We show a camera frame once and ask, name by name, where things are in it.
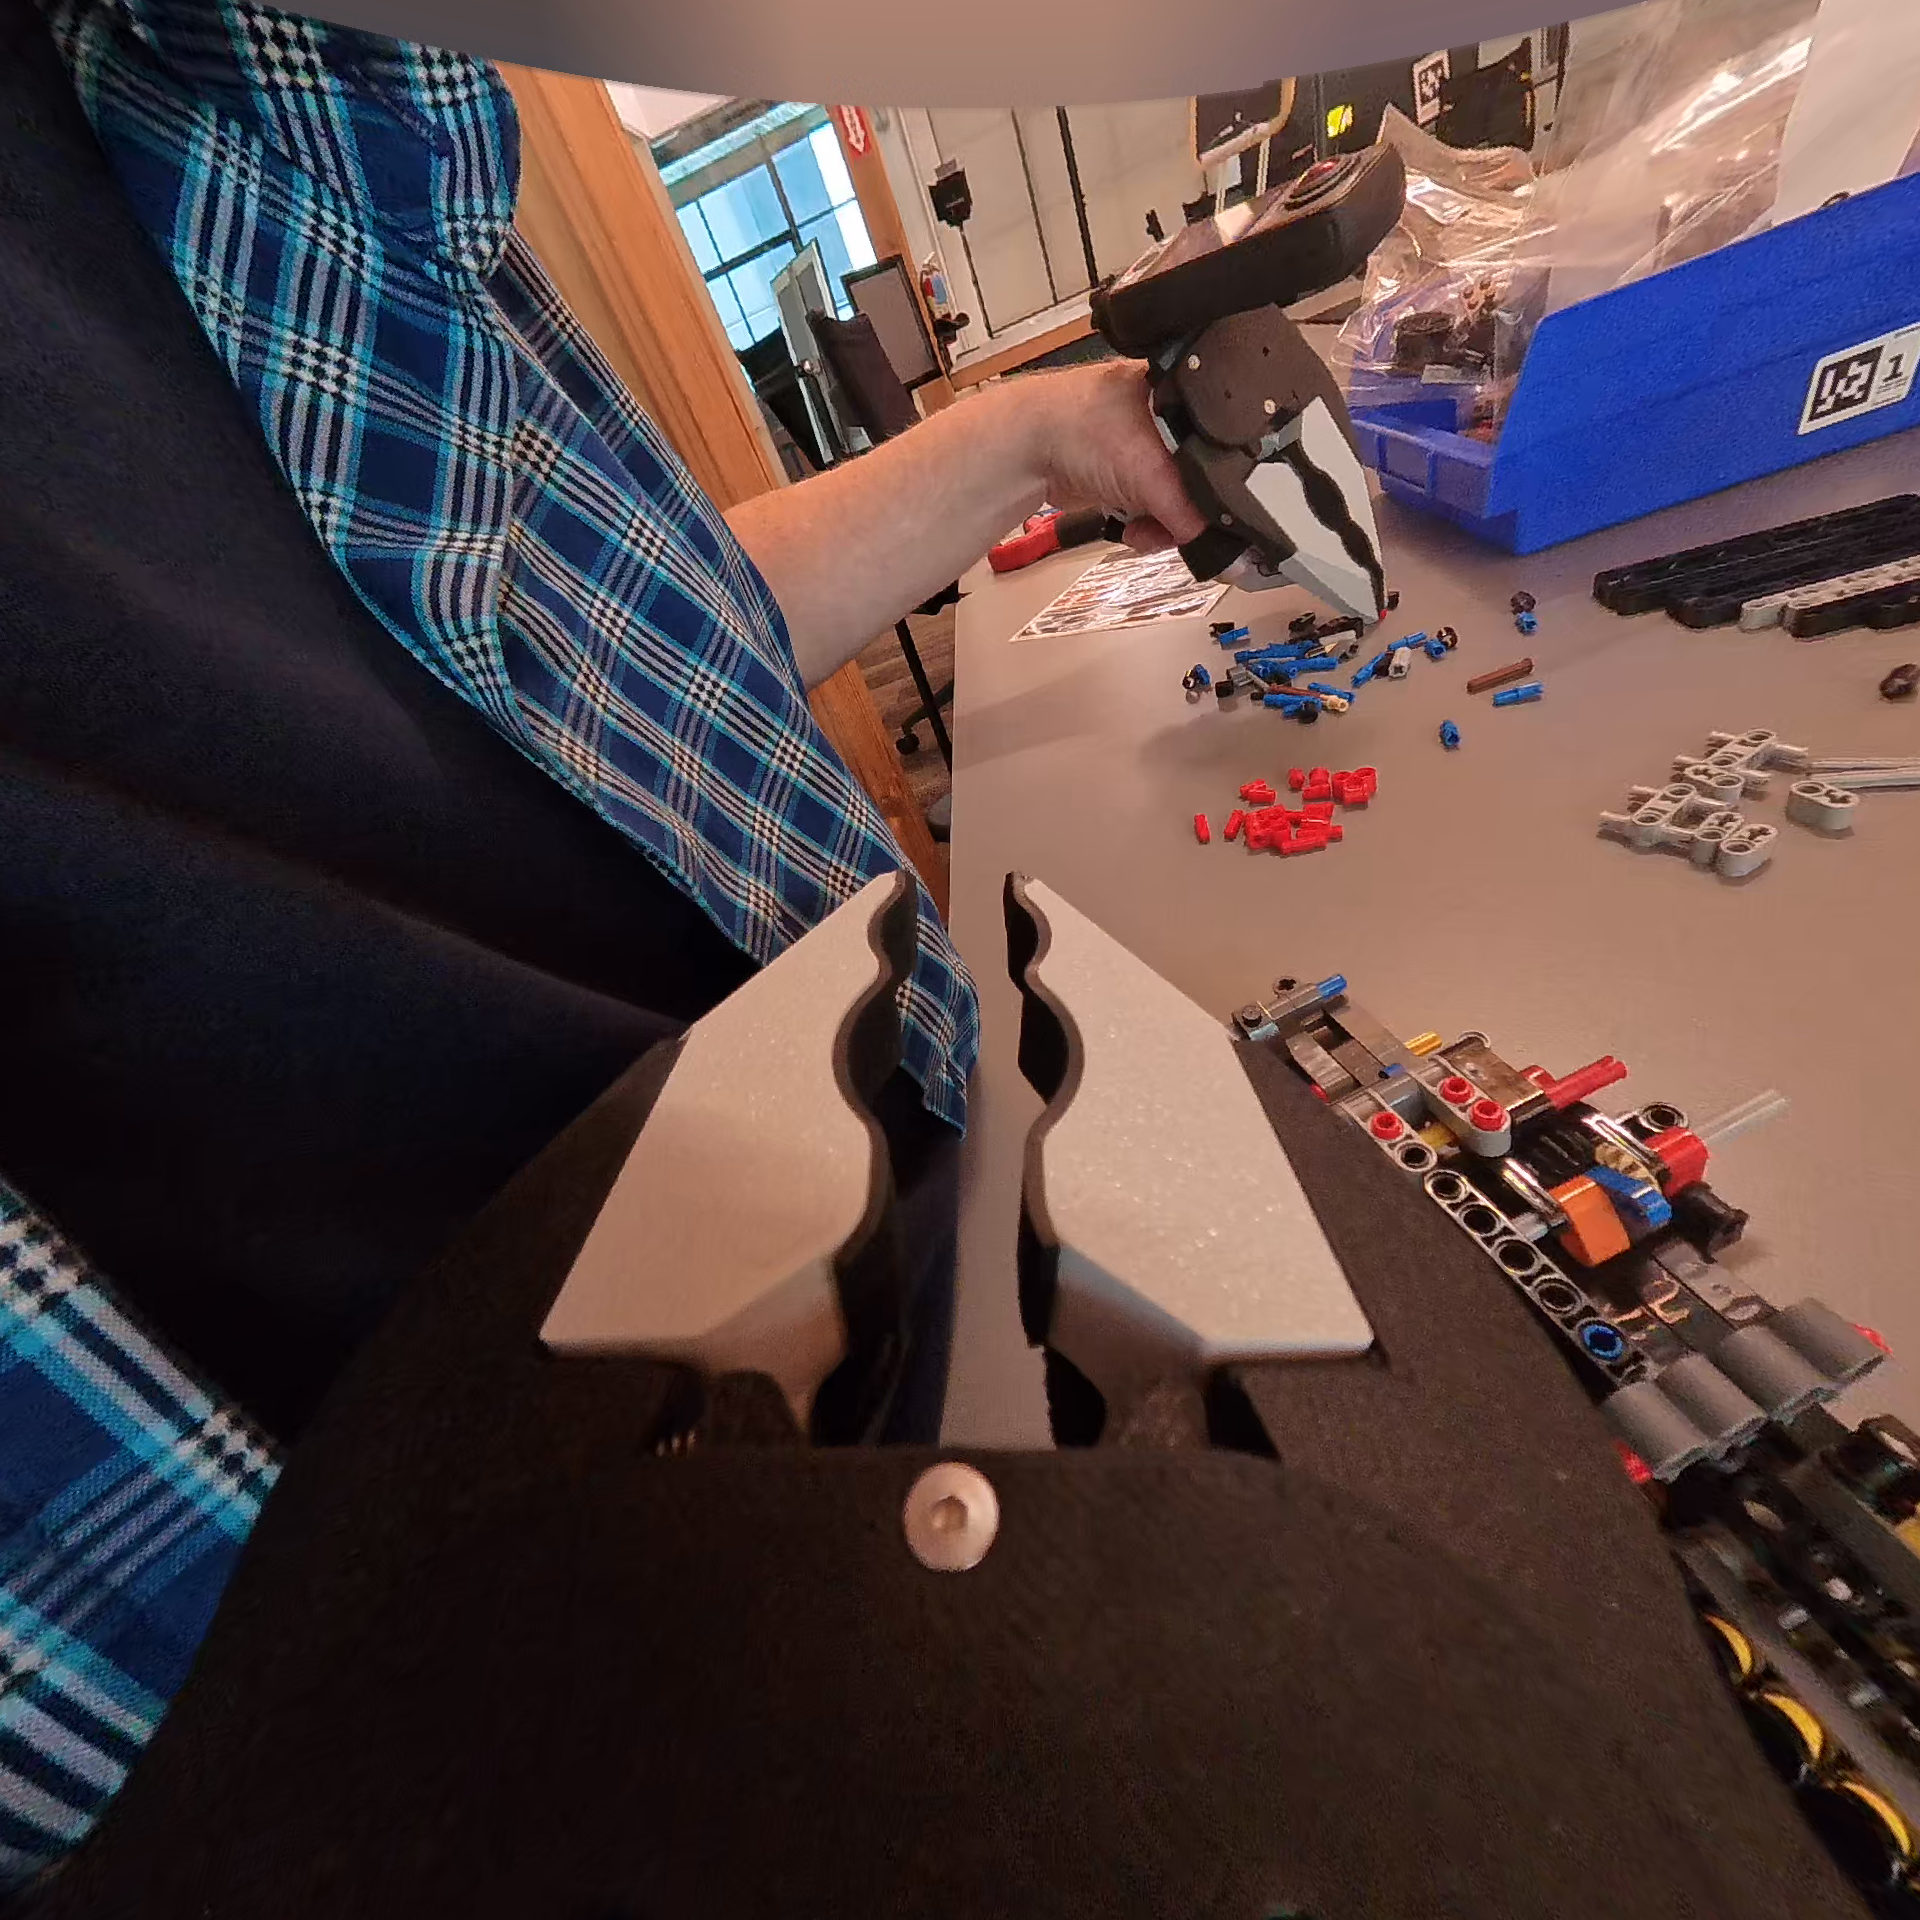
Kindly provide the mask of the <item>pile of blue black lego pins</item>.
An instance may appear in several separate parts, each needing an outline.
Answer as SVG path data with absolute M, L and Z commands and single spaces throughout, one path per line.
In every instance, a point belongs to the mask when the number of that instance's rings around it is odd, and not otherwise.
M 1454 626 L 1411 631 L 1369 652 L 1356 614 L 1297 614 L 1281 640 L 1239 647 L 1215 664 L 1190 663 L 1182 675 L 1189 704 L 1247 704 L 1293 725 L 1348 714 L 1374 683 L 1404 682 L 1417 659 L 1444 663 L 1459 647 Z

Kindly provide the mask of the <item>person's left hand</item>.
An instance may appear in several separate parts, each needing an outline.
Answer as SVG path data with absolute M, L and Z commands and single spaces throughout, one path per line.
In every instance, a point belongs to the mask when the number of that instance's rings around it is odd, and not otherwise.
M 1025 395 L 1045 506 L 1101 510 L 1143 554 L 1187 543 L 1209 527 L 1162 437 L 1148 363 L 1107 359 L 1049 371 Z

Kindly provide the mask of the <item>printed instruction sheet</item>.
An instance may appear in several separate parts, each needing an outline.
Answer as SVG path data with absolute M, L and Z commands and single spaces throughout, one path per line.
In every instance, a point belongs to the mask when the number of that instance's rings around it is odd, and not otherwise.
M 1177 549 L 1138 554 L 1121 546 L 1027 619 L 1012 642 L 1132 631 L 1164 619 L 1201 616 L 1227 591 L 1198 580 Z

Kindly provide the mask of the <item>dark navy garment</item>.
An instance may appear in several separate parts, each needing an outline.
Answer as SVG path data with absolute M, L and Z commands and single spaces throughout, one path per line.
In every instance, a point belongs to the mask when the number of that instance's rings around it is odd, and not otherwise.
M 5 4 L 5 1180 L 291 1442 L 753 963 L 386 636 Z

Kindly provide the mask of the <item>long grey lego beam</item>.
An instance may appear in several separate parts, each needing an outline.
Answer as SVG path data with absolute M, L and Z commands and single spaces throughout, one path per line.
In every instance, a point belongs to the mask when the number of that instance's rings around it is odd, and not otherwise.
M 1745 600 L 1737 626 L 1745 632 L 1781 626 L 1795 637 L 1842 632 L 1870 624 L 1874 607 L 1913 598 L 1915 588 L 1917 556 L 1907 556 Z

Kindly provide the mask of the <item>red black handled tool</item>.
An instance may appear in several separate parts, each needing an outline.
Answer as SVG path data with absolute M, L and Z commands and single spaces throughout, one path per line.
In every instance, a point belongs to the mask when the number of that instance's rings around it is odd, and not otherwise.
M 991 546 L 988 564 L 991 573 L 1011 573 L 1078 546 L 1118 541 L 1122 532 L 1125 522 L 1105 510 L 1036 512 L 1018 534 Z

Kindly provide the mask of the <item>computer monitor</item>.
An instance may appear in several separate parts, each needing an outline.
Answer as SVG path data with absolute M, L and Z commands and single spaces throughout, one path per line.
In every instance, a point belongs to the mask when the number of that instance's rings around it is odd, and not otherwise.
M 901 253 L 881 256 L 868 268 L 843 276 L 851 309 L 873 324 L 889 367 L 903 386 L 917 391 L 943 374 L 943 359 L 922 304 L 917 276 Z

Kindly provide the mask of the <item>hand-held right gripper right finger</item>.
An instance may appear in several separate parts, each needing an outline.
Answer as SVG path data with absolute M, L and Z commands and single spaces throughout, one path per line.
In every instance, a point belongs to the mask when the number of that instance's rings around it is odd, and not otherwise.
M 1095 1446 L 1244 1365 L 1354 1360 L 1374 1328 L 1227 1023 L 1028 875 L 1002 885 L 1021 1151 L 1018 1291 L 1047 1424 Z

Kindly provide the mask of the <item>person's left forearm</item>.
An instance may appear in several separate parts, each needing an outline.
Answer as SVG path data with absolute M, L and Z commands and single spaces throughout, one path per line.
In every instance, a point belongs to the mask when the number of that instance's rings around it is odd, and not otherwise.
M 725 510 L 815 688 L 1049 498 L 1057 374 L 1028 374 L 805 483 Z

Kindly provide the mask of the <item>black office chair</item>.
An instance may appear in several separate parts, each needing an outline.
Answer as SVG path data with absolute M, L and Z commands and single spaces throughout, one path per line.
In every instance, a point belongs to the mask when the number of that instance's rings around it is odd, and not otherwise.
M 809 324 L 849 418 L 873 446 L 922 422 L 918 404 L 897 372 L 873 320 L 862 314 L 839 320 L 820 310 L 809 315 Z

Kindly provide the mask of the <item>white paper sheet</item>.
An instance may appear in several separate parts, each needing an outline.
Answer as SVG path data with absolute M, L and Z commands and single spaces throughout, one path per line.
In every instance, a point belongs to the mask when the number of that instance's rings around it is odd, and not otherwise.
M 1821 2 L 1787 117 L 1770 220 L 1895 179 L 1917 130 L 1917 4 Z

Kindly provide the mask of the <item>window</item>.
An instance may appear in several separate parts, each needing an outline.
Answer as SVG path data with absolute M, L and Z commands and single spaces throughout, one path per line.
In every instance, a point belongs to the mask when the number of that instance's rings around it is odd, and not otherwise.
M 772 282 L 813 246 L 839 318 L 851 271 L 875 263 L 849 160 L 825 107 L 731 101 L 650 143 L 694 268 L 735 349 L 780 326 Z

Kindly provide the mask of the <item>wooden pillar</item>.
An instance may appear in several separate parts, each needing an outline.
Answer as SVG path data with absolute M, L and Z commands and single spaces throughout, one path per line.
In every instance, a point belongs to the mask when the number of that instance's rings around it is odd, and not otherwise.
M 716 506 L 782 490 L 748 376 L 607 86 L 513 62 L 499 75 L 518 109 L 518 234 L 567 306 Z

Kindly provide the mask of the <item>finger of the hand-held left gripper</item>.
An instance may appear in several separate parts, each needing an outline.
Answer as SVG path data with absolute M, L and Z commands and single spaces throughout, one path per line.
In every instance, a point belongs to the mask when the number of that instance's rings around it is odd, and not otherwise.
M 1225 453 L 1215 466 L 1221 496 L 1234 496 L 1239 500 L 1231 506 L 1231 514 L 1236 517 L 1234 530 L 1245 532 L 1245 556 L 1227 567 L 1225 578 L 1245 591 L 1297 586 L 1285 571 L 1285 562 L 1293 550 L 1287 510 L 1298 510 L 1306 500 L 1301 483 L 1285 463 L 1285 458 L 1254 463 L 1239 453 Z
M 1385 614 L 1385 562 L 1377 503 L 1348 429 L 1314 397 L 1293 422 L 1285 463 L 1301 483 L 1302 507 L 1287 510 L 1293 550 L 1287 576 L 1348 616 Z

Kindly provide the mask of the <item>black table leg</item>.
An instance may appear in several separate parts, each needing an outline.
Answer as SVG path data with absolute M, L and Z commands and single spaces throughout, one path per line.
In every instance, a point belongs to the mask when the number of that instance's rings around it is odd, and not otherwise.
M 943 720 L 943 708 L 954 698 L 954 685 L 949 683 L 941 691 L 933 685 L 914 631 L 909 626 L 909 616 L 899 619 L 897 645 L 908 677 L 918 695 L 918 702 L 908 710 L 908 715 L 899 725 L 897 748 L 901 750 L 901 755 L 917 752 L 922 748 L 922 732 L 925 730 L 938 755 L 943 760 L 943 768 L 950 770 L 954 743 Z

